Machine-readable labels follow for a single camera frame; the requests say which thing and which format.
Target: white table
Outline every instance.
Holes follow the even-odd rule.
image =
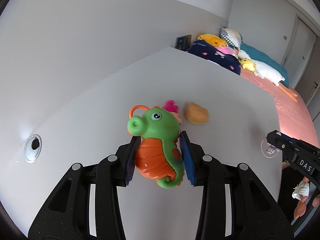
[[[169,99],[181,110],[190,101],[207,108],[209,123],[184,120],[181,129],[222,163],[247,163],[278,198],[282,157],[267,159],[260,150],[267,133],[279,129],[272,96],[212,62],[167,48],[111,75],[43,123],[36,131],[42,151],[34,163],[27,163],[20,149],[0,178],[1,201],[16,225],[27,234],[73,163],[98,163],[130,141],[126,125],[131,107],[162,106]],[[167,190],[136,172],[130,186],[118,193],[128,240],[195,238],[202,188],[186,178]]]

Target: blue gripper pad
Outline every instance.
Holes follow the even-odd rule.
[[[140,136],[132,137],[132,140],[128,147],[128,149],[130,150],[130,153],[125,166],[125,178],[124,178],[127,186],[129,185],[129,182],[132,180],[132,177],[133,177],[134,169],[136,167],[136,161],[135,161],[136,151],[140,146],[140,143],[141,143]]]
[[[281,135],[280,135],[281,137],[283,137],[283,138],[285,138],[285,139],[287,139],[288,141],[291,141],[291,142],[293,142],[293,143],[295,143],[296,144],[296,141],[293,139],[293,138],[291,138],[291,137],[289,137],[289,136],[287,136],[287,135],[285,135],[284,133],[281,133]]]
[[[180,133],[180,138],[179,138],[180,150],[182,154],[183,163],[186,168],[187,178],[190,181],[191,185],[194,186],[196,183],[195,165],[192,160],[192,156],[188,146],[188,144],[190,145],[190,142],[188,142],[187,140],[189,139],[186,138],[185,131],[182,131]]]

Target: green seahorse toy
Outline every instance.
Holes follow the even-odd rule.
[[[146,110],[142,117],[133,111]],[[179,122],[169,111],[155,106],[134,106],[129,113],[128,132],[141,136],[142,143],[136,151],[136,166],[146,178],[156,179],[162,188],[179,186],[184,176],[184,165],[177,148]]]

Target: human hand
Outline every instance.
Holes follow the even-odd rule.
[[[309,182],[309,180],[306,177],[304,177],[303,182]],[[306,209],[307,209],[307,205],[306,205],[305,201],[308,199],[308,196],[304,197],[304,196],[300,195],[300,198],[301,198],[301,201],[299,200],[298,205],[297,205],[296,209],[294,210],[294,214],[293,214],[294,219],[301,217],[306,212]],[[320,204],[320,194],[315,197],[312,205],[314,207],[318,207],[319,204]]]

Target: seahorse eye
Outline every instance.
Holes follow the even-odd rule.
[[[151,115],[151,119],[154,120],[154,121],[160,120],[161,117],[162,117],[162,115],[159,112],[154,112]]]

